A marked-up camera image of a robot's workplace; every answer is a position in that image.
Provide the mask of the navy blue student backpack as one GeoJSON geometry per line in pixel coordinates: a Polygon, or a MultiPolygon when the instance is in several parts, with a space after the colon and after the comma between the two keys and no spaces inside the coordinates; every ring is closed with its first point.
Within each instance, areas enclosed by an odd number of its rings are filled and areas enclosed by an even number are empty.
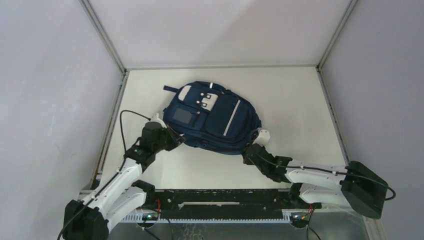
{"type": "Polygon", "coordinates": [[[185,138],[185,144],[224,155],[240,155],[262,122],[242,96],[213,82],[194,81],[174,93],[163,110],[163,121],[185,138]]]}

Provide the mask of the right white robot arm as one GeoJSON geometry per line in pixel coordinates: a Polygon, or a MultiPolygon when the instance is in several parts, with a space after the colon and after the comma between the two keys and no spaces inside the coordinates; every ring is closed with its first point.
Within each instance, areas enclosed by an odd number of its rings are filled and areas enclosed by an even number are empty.
{"type": "Polygon", "coordinates": [[[289,203],[295,208],[307,203],[332,204],[380,219],[389,200],[389,184],[358,161],[341,166],[307,163],[274,156],[257,143],[247,146],[242,157],[244,164],[254,165],[272,181],[291,184],[294,191],[289,194],[289,203]]]}

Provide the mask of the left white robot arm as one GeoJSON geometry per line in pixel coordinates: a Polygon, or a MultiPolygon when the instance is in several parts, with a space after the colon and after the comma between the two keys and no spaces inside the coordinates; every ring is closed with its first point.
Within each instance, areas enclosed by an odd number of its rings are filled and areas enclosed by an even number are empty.
{"type": "Polygon", "coordinates": [[[141,186],[139,177],[161,151],[172,151],[185,142],[162,121],[145,124],[135,143],[123,155],[122,165],[105,183],[81,200],[71,200],[65,207],[61,240],[106,240],[112,229],[132,210],[153,207],[157,196],[154,186],[141,186]]]}

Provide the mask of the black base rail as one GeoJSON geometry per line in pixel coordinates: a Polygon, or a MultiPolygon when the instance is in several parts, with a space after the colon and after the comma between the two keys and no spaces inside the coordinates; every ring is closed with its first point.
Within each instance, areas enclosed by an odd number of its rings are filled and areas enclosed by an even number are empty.
{"type": "Polygon", "coordinates": [[[285,221],[290,211],[321,208],[289,189],[158,189],[139,210],[160,213],[164,220],[285,221]]]}

